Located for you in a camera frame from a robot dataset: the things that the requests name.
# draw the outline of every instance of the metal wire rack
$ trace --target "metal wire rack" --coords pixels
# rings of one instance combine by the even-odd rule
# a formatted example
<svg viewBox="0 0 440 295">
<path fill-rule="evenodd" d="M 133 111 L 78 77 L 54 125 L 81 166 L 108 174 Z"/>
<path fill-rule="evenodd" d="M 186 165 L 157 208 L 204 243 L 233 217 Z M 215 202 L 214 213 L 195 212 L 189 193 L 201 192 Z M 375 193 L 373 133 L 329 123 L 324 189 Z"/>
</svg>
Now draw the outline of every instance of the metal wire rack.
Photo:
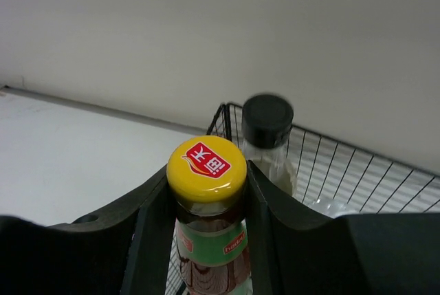
<svg viewBox="0 0 440 295">
<path fill-rule="evenodd" d="M 241 145 L 241 106 L 217 110 L 207 134 Z M 288 157 L 297 168 L 294 197 L 309 203 L 328 197 L 359 213 L 439 212 L 440 176 L 335 140 L 292 127 Z M 185 294 L 179 277 L 175 242 L 171 250 L 166 295 Z"/>
</svg>

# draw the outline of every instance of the bottle with yellow cap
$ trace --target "bottle with yellow cap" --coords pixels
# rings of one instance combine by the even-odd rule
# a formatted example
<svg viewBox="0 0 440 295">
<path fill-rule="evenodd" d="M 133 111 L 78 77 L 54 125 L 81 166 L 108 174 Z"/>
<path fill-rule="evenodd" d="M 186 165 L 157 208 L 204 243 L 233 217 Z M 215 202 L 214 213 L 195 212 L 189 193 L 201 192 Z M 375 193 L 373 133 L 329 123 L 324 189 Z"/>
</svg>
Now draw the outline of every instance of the bottle with yellow cap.
<svg viewBox="0 0 440 295">
<path fill-rule="evenodd" d="M 250 260 L 242 223 L 243 154 L 220 137 L 193 138 L 171 155 L 166 174 L 178 202 L 180 272 L 191 294 L 247 294 Z"/>
</svg>

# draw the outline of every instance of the black bottle cap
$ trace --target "black bottle cap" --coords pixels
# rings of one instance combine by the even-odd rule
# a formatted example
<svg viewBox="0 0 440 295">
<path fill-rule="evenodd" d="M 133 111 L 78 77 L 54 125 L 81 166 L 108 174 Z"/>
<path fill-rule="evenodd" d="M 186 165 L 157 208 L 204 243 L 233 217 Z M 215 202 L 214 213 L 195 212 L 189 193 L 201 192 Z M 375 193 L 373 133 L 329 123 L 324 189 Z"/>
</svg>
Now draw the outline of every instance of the black bottle cap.
<svg viewBox="0 0 440 295">
<path fill-rule="evenodd" d="M 294 109 L 286 99 L 273 94 L 259 94 L 243 105 L 241 132 L 260 149 L 274 149 L 289 137 Z"/>
</svg>

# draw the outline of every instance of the red logo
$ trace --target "red logo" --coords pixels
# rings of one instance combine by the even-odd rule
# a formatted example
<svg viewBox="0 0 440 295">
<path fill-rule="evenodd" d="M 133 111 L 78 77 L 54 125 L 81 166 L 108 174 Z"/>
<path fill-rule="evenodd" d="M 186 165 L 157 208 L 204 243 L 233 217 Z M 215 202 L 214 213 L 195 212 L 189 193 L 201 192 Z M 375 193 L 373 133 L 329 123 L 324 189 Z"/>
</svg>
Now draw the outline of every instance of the red logo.
<svg viewBox="0 0 440 295">
<path fill-rule="evenodd" d="M 237 235 L 229 244 L 223 248 L 223 253 L 229 254 L 231 251 L 233 251 L 235 248 L 237 248 L 245 239 L 245 231 L 241 231 L 239 235 Z"/>
<path fill-rule="evenodd" d="M 180 226 L 177 227 L 177 238 L 183 243 L 183 245 L 188 249 L 189 252 L 193 252 L 193 242 L 188 239 L 188 237 L 184 234 Z"/>
<path fill-rule="evenodd" d="M 188 162 L 193 173 L 209 178 L 219 179 L 231 169 L 229 162 L 216 154 L 203 142 L 198 142 L 188 149 L 186 154 L 182 156 L 182 159 Z"/>
</svg>

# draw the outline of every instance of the yellow bottle cap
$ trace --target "yellow bottle cap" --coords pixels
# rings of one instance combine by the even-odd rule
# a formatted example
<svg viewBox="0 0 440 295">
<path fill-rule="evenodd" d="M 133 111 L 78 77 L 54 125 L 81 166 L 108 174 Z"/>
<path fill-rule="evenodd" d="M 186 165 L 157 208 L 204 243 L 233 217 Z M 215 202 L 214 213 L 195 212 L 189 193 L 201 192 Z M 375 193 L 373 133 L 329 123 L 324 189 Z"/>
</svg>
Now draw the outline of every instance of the yellow bottle cap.
<svg viewBox="0 0 440 295">
<path fill-rule="evenodd" d="M 227 139 L 204 135 L 184 142 L 166 167 L 168 183 L 178 202 L 198 215 L 215 215 L 241 195 L 246 160 Z"/>
</svg>

